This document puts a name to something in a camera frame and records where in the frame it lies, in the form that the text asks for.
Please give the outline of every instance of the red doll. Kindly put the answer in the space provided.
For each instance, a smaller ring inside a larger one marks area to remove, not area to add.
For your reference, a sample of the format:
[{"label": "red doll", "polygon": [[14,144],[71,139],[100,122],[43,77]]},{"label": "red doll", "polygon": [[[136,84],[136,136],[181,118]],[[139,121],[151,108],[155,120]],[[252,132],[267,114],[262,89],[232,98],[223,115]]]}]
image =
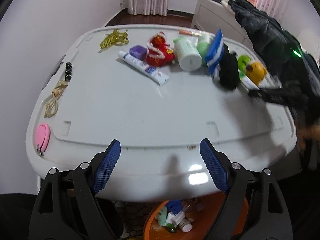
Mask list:
[{"label": "red doll", "polygon": [[154,67],[161,67],[171,63],[174,60],[173,50],[169,44],[166,44],[163,32],[157,33],[147,44],[148,55],[146,61]]}]

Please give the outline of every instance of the blue packet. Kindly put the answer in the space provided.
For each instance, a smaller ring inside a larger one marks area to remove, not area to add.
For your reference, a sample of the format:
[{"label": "blue packet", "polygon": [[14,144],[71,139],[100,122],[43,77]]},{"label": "blue packet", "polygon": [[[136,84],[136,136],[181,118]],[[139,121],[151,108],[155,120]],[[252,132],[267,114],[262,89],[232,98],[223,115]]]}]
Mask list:
[{"label": "blue packet", "polygon": [[214,38],[211,46],[208,50],[205,61],[207,63],[210,76],[213,75],[215,68],[219,64],[224,51],[223,35],[221,29],[218,30],[216,37]]}]

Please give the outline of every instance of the dark brown floor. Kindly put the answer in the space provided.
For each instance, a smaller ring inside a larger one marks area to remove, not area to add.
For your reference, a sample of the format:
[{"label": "dark brown floor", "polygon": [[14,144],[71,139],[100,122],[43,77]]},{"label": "dark brown floor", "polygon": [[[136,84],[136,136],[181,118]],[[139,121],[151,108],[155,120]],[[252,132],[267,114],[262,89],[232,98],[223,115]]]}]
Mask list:
[{"label": "dark brown floor", "polygon": [[133,15],[128,14],[126,10],[118,13],[106,26],[124,25],[124,24],[161,24],[173,25],[190,28],[192,18],[184,16],[160,16],[160,15]]}]

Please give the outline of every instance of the blue gripper pad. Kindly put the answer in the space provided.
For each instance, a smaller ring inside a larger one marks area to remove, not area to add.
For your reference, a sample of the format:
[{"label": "blue gripper pad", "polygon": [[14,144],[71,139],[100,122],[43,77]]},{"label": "blue gripper pad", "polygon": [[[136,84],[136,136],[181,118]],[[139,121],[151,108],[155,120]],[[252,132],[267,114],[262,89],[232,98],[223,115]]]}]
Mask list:
[{"label": "blue gripper pad", "polygon": [[120,142],[115,141],[94,174],[94,183],[91,189],[95,194],[97,194],[99,190],[104,189],[104,187],[106,186],[110,175],[120,157],[120,152]]},{"label": "blue gripper pad", "polygon": [[200,155],[216,187],[224,193],[228,192],[228,174],[205,140],[202,140],[200,143]]}]

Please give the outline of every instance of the purple container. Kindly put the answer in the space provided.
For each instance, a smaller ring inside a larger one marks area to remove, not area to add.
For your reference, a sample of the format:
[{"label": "purple container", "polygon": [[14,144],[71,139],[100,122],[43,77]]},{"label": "purple container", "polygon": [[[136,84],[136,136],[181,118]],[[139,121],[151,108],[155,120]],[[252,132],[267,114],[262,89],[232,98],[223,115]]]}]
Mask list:
[{"label": "purple container", "polygon": [[140,60],[144,60],[146,58],[147,51],[148,50],[145,47],[136,45],[129,50],[129,53]]}]

